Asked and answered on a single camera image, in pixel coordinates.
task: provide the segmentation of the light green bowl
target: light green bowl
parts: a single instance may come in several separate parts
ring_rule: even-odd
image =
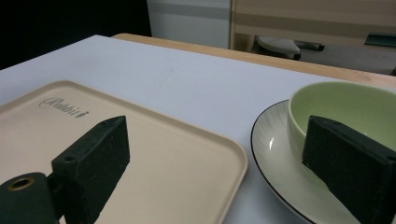
[[[348,82],[319,82],[297,90],[289,100],[288,138],[302,159],[311,115],[334,119],[396,150],[396,93]]]

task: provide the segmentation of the plastic tray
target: plastic tray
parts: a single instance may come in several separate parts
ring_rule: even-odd
[[[69,81],[0,107],[0,182],[51,173],[96,123],[125,115],[131,162],[96,223],[219,223],[246,173],[234,141]]]

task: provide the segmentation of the white table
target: white table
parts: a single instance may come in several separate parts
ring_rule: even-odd
[[[238,142],[246,150],[248,169],[225,223],[302,223],[264,181],[251,153],[250,132],[265,108],[329,77],[97,35],[0,71],[0,105],[58,80]]]

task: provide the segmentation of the dark background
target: dark background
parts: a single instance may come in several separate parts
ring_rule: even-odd
[[[0,7],[0,70],[92,35],[151,36],[147,0],[15,0]]]

